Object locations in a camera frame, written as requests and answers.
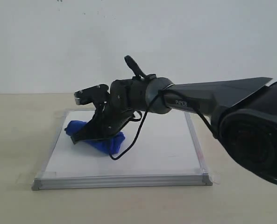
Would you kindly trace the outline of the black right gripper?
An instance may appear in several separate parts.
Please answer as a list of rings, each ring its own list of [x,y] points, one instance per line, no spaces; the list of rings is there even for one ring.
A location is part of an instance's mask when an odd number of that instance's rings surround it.
[[[74,144],[116,135],[135,111],[147,109],[147,80],[115,80],[110,86],[107,102],[96,108],[91,121],[71,121],[71,139]]]

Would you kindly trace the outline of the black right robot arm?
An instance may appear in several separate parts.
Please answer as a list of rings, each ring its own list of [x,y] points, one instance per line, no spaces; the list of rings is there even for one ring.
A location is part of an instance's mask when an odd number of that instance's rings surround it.
[[[192,112],[236,163],[277,185],[277,81],[271,78],[174,84],[150,74],[83,89],[74,97],[76,104],[96,109],[71,135],[73,143],[116,136],[135,121],[135,112],[143,117],[172,109]]]

